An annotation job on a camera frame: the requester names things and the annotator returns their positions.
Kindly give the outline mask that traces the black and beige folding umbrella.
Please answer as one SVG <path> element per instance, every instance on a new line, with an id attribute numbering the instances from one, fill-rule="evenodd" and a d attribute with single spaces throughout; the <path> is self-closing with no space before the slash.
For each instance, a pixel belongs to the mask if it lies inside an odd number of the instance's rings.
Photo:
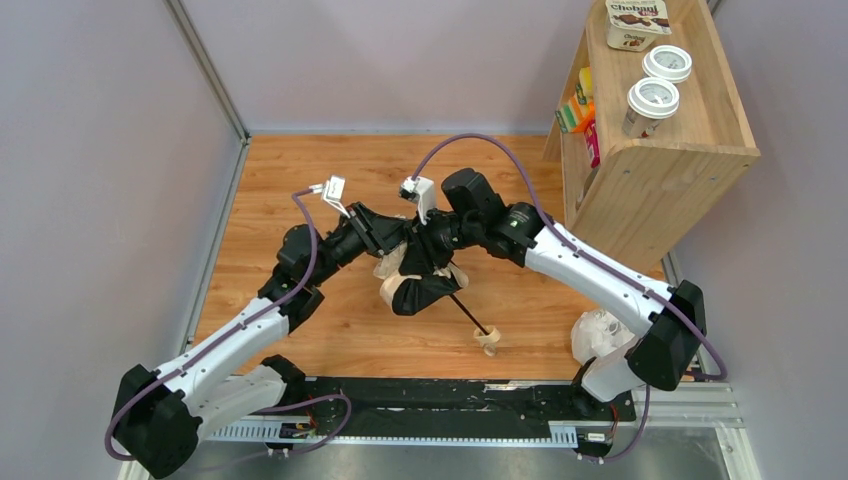
<path id="1" fill-rule="evenodd" d="M 463 231 L 464 248 L 475 244 L 475 238 Z M 414 316 L 442 298 L 449 298 L 474 324 L 474 339 L 490 357 L 497 354 L 501 333 L 494 326 L 483 325 L 457 293 L 469 285 L 468 275 L 452 260 L 447 265 L 405 265 L 406 240 L 392 253 L 381 257 L 373 274 L 381 280 L 381 299 L 398 316 Z"/>

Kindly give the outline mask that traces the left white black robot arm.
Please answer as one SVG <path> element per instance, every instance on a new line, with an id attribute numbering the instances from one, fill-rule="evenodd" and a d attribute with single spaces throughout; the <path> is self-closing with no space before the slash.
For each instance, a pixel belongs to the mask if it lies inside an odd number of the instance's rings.
<path id="1" fill-rule="evenodd" d="M 135 460 L 162 479 L 179 470 L 210 434 L 276 405 L 286 380 L 274 365 L 262 364 L 239 378 L 233 373 L 304 323 L 324 299 L 319 286 L 342 267 L 362 254 L 395 250 L 405 224 L 355 202 L 327 235 L 312 221 L 290 228 L 270 278 L 239 314 L 159 367 L 137 365 L 123 375 L 105 434 L 107 453 Z"/>

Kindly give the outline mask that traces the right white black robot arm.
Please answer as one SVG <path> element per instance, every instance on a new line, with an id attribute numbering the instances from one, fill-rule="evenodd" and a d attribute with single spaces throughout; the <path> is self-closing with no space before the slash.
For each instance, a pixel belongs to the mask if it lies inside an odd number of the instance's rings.
<path id="1" fill-rule="evenodd" d="M 406 178 L 399 194 L 415 203 L 416 246 L 408 251 L 435 265 L 456 250 L 480 246 L 495 258 L 557 280 L 614 315 L 633 334 L 621 347 L 598 354 L 575 378 L 588 395 L 610 402 L 648 385 L 675 390 L 706 335 L 702 289 L 687 280 L 676 286 L 645 277 L 571 235 L 535 205 L 507 205 L 484 175 L 461 169 L 442 183 L 451 209 L 435 206 L 434 184 Z"/>

